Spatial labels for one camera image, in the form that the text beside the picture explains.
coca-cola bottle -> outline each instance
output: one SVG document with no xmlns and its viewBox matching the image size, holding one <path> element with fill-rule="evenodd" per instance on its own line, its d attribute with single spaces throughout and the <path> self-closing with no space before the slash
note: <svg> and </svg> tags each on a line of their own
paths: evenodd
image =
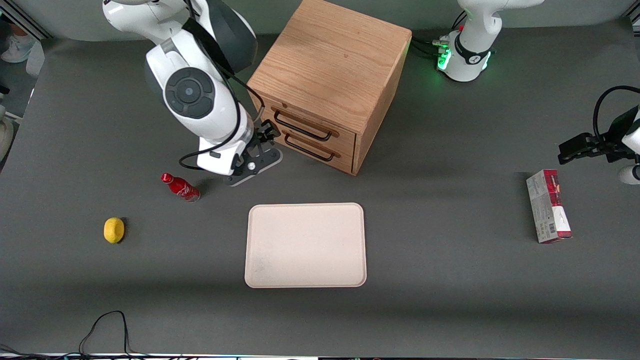
<svg viewBox="0 0 640 360">
<path fill-rule="evenodd" d="M 175 195 L 182 197 L 188 202 L 196 202 L 200 198 L 200 192 L 191 184 L 181 177 L 174 177 L 173 175 L 165 172 L 162 174 L 161 179 L 163 183 L 169 185 L 169 189 Z"/>
</svg>

wooden cabinet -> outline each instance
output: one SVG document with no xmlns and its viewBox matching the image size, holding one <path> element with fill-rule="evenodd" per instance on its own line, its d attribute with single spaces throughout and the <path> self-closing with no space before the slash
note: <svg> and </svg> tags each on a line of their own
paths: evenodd
<svg viewBox="0 0 640 360">
<path fill-rule="evenodd" d="M 303 0 L 248 83 L 265 102 L 262 118 L 282 133 L 277 142 L 358 174 L 396 94 L 411 35 Z"/>
</svg>

sneaker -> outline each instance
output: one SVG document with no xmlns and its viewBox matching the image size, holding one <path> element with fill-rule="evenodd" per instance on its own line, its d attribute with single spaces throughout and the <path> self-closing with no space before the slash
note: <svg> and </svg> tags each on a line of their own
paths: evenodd
<svg viewBox="0 0 640 360">
<path fill-rule="evenodd" d="M 31 35 L 9 37 L 9 49 L 0 55 L 2 60 L 8 63 L 21 63 L 29 58 L 31 48 L 36 40 Z"/>
</svg>

gray tabletop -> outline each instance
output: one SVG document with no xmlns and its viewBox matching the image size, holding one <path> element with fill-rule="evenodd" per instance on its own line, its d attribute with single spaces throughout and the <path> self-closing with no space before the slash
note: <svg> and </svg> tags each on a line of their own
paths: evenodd
<svg viewBox="0 0 640 360">
<path fill-rule="evenodd" d="M 264 55 L 273 38 L 261 41 Z M 197 139 L 146 88 L 151 46 L 48 44 L 0 176 L 3 343 L 71 351 L 96 317 L 121 309 L 142 352 L 640 354 L 640 188 L 603 158 L 559 168 L 575 237 L 553 245 L 535 240 L 525 188 L 529 174 L 559 167 L 559 143 L 590 131 L 604 90 L 640 84 L 628 21 L 505 29 L 469 84 L 411 53 L 359 176 L 284 149 L 281 164 L 237 188 L 178 166 Z M 637 102 L 611 95 L 602 126 Z M 178 199 L 163 172 L 204 197 Z M 294 201 L 364 207 L 361 288 L 245 285 L 249 210 Z M 127 219 L 120 245 L 102 238 L 109 217 Z M 87 349 L 120 352 L 121 342 L 108 318 Z"/>
</svg>

box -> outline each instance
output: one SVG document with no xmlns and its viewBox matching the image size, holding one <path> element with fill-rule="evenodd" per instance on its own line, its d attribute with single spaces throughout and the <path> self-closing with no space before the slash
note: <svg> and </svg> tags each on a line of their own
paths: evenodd
<svg viewBox="0 0 640 360">
<path fill-rule="evenodd" d="M 536 222 L 538 242 L 555 243 L 572 237 L 560 199 L 557 170 L 542 170 L 528 178 L 527 189 Z"/>
<path fill-rule="evenodd" d="M 248 84 L 279 144 L 358 174 L 396 95 L 409 29 L 303 0 Z M 260 102 L 253 97 L 259 108 Z"/>
</svg>

